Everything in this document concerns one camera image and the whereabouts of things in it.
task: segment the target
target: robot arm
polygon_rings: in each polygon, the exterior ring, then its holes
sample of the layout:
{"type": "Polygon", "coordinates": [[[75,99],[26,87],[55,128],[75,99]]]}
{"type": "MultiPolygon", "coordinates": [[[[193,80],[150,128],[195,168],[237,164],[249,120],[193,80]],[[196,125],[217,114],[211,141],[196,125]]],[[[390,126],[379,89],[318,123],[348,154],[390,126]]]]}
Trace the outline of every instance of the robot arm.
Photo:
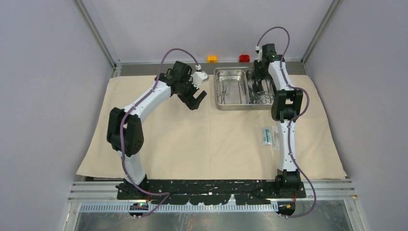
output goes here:
{"type": "Polygon", "coordinates": [[[274,44],[266,44],[262,46],[262,50],[256,47],[256,52],[258,53],[258,60],[254,61],[255,75],[261,79],[270,78],[274,87],[271,115],[278,127],[281,155],[278,174],[275,177],[278,184],[277,190],[280,188],[299,190],[301,185],[300,173],[289,154],[289,144],[292,156],[296,159],[294,145],[296,121],[290,123],[290,120],[300,114],[303,93],[301,90],[294,90],[289,87],[293,86],[293,83],[289,79],[285,62],[283,61],[282,64],[280,62],[281,55],[276,54],[274,44]]]}
{"type": "MultiPolygon", "coordinates": [[[[207,93],[202,91],[197,98],[194,98],[194,94],[209,77],[207,73],[201,71],[199,65],[196,66],[196,69],[197,71],[191,74],[191,67],[189,65],[176,61],[173,69],[169,69],[167,73],[161,73],[160,76],[158,76],[159,81],[154,91],[137,105],[126,118],[125,122],[127,127],[124,128],[126,150],[125,166],[130,177],[136,184],[140,184],[145,177],[139,153],[144,141],[142,123],[158,105],[170,98],[173,94],[176,94],[190,110],[198,109],[200,102],[207,93]]],[[[144,98],[153,87],[154,83],[144,94],[124,109],[114,108],[110,112],[107,140],[112,145],[112,148],[118,152],[119,156],[122,156],[119,135],[119,130],[121,129],[120,122],[125,113],[128,112],[136,102],[144,98]]]]}

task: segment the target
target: red object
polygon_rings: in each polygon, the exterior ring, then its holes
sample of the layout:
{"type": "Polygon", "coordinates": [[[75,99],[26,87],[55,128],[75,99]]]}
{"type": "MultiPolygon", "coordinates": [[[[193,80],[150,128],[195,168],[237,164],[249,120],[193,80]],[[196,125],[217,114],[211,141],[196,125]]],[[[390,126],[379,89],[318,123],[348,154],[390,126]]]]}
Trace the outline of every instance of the red object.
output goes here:
{"type": "Polygon", "coordinates": [[[243,54],[240,55],[240,63],[249,63],[249,55],[247,54],[243,54]]]}

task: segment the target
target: orange connector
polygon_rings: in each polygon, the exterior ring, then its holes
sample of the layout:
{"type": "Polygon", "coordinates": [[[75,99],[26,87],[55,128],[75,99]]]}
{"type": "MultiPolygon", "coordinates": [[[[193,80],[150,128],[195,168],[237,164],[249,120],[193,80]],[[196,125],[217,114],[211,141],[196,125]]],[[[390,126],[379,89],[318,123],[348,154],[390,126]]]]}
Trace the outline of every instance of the orange connector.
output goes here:
{"type": "Polygon", "coordinates": [[[208,56],[207,57],[207,63],[218,63],[217,57],[216,56],[208,56]]]}

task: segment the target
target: white wall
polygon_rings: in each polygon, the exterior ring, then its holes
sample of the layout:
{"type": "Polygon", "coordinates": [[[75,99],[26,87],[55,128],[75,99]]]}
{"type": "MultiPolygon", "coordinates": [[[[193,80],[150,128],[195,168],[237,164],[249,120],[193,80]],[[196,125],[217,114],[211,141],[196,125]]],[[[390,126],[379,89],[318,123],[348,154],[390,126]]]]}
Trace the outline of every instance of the white wall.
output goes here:
{"type": "MultiPolygon", "coordinates": [[[[123,63],[159,62],[174,47],[199,61],[209,55],[221,61],[238,61],[241,54],[254,59],[258,39],[273,26],[284,26],[292,35],[286,59],[300,60],[331,1],[84,0],[108,47],[112,45],[123,63]]],[[[267,42],[283,52],[286,34],[270,33],[262,44],[267,42]]],[[[175,52],[167,61],[174,60],[190,58],[175,52]]]]}
{"type": "Polygon", "coordinates": [[[0,1],[0,226],[61,230],[111,68],[72,0],[0,1]]]}
{"type": "Polygon", "coordinates": [[[307,62],[372,230],[408,216],[408,1],[344,1],[307,62]]]}

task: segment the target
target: cream fabric sheet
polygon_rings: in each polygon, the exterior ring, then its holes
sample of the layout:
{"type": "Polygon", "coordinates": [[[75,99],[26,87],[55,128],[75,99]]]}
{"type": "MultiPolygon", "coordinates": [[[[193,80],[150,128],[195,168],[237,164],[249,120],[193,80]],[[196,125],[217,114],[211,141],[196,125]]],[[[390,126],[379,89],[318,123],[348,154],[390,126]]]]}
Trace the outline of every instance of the cream fabric sheet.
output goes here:
{"type": "MultiPolygon", "coordinates": [[[[154,76],[116,77],[109,81],[88,152],[77,174],[102,178],[124,176],[120,158],[106,141],[109,112],[123,108],[152,84],[154,76]]],[[[296,123],[298,163],[311,179],[343,179],[326,113],[308,76],[290,76],[310,95],[309,110],[296,123]]],[[[201,87],[208,95],[190,111],[177,96],[162,103],[143,123],[140,151],[150,179],[274,179],[278,150],[262,145],[261,128],[275,125],[270,111],[220,111],[214,101],[214,79],[201,87]]]]}

